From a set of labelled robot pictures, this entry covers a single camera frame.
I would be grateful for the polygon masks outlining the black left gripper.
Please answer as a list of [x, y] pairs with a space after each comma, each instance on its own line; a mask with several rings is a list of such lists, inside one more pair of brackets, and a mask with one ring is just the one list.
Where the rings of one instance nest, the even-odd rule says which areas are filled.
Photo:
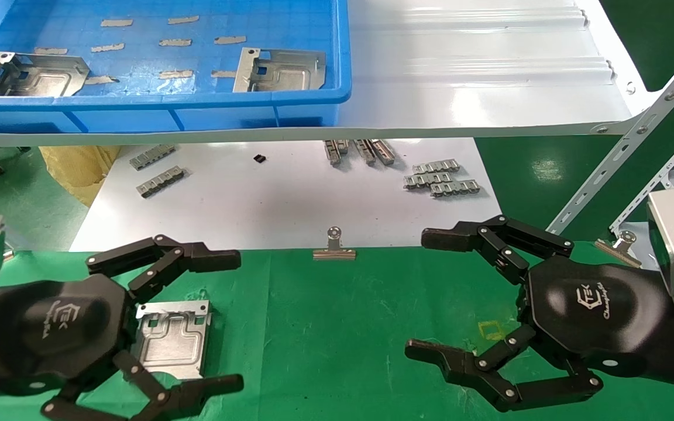
[[[209, 250], [158, 235], [102, 251], [85, 261], [81, 281], [42, 280], [0, 286], [0, 391], [62, 390], [41, 408], [49, 420], [126, 420], [77, 404], [120, 370], [148, 398], [129, 420], [197, 416], [209, 398], [235, 394], [243, 376], [224, 375], [161, 385], [130, 352], [136, 304], [155, 298], [185, 272], [236, 270], [240, 251]], [[112, 279], [144, 268], [128, 290]]]

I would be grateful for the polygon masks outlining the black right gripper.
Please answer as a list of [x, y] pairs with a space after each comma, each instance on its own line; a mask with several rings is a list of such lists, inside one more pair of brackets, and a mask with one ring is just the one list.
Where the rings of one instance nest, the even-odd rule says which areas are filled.
[[[446, 383], [476, 390], [495, 410], [583, 402], [603, 389], [588, 368], [616, 377], [650, 377], [662, 375], [672, 357], [670, 298], [657, 271], [572, 261], [567, 259], [570, 240], [503, 214], [482, 223], [460, 221], [451, 229], [426, 227], [421, 245], [476, 251], [511, 284], [524, 284], [524, 316], [533, 328], [516, 328], [481, 356], [418, 339], [404, 347], [406, 357], [438, 366]], [[529, 270], [516, 250], [545, 261]], [[567, 376], [520, 384], [503, 378], [501, 368], [530, 344]]]

